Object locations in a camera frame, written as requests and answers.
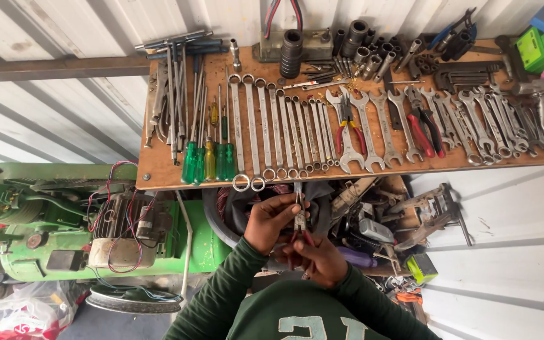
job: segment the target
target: red and white plastic bag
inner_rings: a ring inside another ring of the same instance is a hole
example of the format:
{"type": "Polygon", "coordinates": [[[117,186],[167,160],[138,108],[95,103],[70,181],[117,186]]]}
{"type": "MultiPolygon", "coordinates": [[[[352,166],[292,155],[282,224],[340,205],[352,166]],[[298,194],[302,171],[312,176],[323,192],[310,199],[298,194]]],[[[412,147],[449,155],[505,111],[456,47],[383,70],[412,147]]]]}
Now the red and white plastic bag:
{"type": "Polygon", "coordinates": [[[71,322],[89,286],[75,281],[24,285],[0,300],[0,340],[54,340],[71,322]]]}

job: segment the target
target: sleeve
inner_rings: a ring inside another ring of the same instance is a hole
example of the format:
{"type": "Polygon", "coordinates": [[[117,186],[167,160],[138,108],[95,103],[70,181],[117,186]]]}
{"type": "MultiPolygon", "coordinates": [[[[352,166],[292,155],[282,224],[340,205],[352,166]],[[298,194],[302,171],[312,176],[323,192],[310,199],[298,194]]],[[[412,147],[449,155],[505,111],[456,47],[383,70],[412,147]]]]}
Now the sleeve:
{"type": "Polygon", "coordinates": [[[393,303],[358,269],[348,263],[348,274],[331,293],[360,322],[393,340],[441,340],[413,315],[393,303]]]}
{"type": "Polygon", "coordinates": [[[253,276],[267,261],[268,257],[241,238],[214,275],[178,314],[163,340],[225,339],[253,276]]]}

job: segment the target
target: cloth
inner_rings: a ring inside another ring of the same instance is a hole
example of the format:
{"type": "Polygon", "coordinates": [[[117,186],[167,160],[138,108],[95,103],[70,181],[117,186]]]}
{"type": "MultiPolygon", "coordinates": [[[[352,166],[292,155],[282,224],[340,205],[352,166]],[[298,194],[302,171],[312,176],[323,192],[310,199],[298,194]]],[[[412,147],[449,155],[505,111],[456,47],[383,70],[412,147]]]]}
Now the cloth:
{"type": "Polygon", "coordinates": [[[332,289],[283,281],[245,298],[267,261],[241,238],[163,339],[439,339],[350,264],[332,289]]]}

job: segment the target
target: screwdriver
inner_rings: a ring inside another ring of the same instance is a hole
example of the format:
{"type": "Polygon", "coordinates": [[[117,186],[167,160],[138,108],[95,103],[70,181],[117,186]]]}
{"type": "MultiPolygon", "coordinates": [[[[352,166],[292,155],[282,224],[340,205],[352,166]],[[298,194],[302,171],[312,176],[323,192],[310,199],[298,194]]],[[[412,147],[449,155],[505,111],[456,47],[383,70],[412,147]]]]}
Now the screwdriver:
{"type": "MultiPolygon", "coordinates": [[[[218,84],[218,107],[222,107],[222,84],[218,84]]],[[[219,144],[215,146],[215,179],[218,181],[226,180],[226,167],[224,165],[224,151],[226,146],[222,144],[222,130],[225,128],[225,125],[222,124],[219,129],[219,144]]]]}
{"type": "Polygon", "coordinates": [[[230,106],[229,104],[229,95],[228,92],[230,91],[230,83],[228,82],[228,66],[226,66],[226,116],[228,119],[226,119],[226,129],[227,129],[227,136],[228,136],[228,143],[226,143],[226,151],[225,151],[225,168],[226,168],[226,181],[232,181],[235,177],[235,161],[234,161],[234,145],[230,143],[230,106]]]}
{"type": "Polygon", "coordinates": [[[205,181],[207,182],[215,181],[215,153],[213,153],[215,143],[213,143],[213,139],[211,138],[212,124],[213,122],[211,118],[209,118],[209,124],[207,124],[207,138],[205,139],[205,181]]]}
{"type": "Polygon", "coordinates": [[[193,97],[193,111],[192,111],[192,134],[190,135],[190,141],[186,143],[186,152],[184,154],[184,167],[182,167],[182,177],[180,178],[180,181],[183,184],[192,184],[194,182],[195,178],[195,166],[196,166],[196,159],[197,159],[197,139],[196,139],[196,116],[198,112],[198,103],[200,95],[201,95],[201,84],[203,82],[204,77],[204,71],[203,67],[204,64],[201,64],[201,67],[199,69],[199,61],[198,61],[198,55],[195,56],[194,60],[194,66],[193,71],[195,74],[195,81],[194,81],[194,97],[193,97]]]}
{"type": "Polygon", "coordinates": [[[196,152],[196,167],[194,185],[198,186],[205,181],[205,104],[207,100],[207,87],[202,96],[201,104],[201,126],[199,127],[199,148],[196,152]]]}

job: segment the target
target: hand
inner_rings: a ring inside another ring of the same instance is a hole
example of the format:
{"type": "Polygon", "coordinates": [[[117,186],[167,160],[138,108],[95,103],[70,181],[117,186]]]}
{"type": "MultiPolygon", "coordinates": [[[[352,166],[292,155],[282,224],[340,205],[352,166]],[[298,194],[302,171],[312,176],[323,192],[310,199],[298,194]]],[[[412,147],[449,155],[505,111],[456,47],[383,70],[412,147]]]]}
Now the hand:
{"type": "Polygon", "coordinates": [[[245,240],[262,255],[267,256],[274,248],[281,230],[291,223],[299,213],[295,204],[297,194],[278,195],[258,203],[251,209],[251,217],[246,224],[245,240]]]}
{"type": "Polygon", "coordinates": [[[302,240],[283,246],[275,252],[276,261],[287,263],[288,257],[293,256],[295,264],[301,266],[312,281],[325,288],[335,287],[348,273],[348,263],[327,237],[312,235],[312,239],[314,247],[302,240]]]}

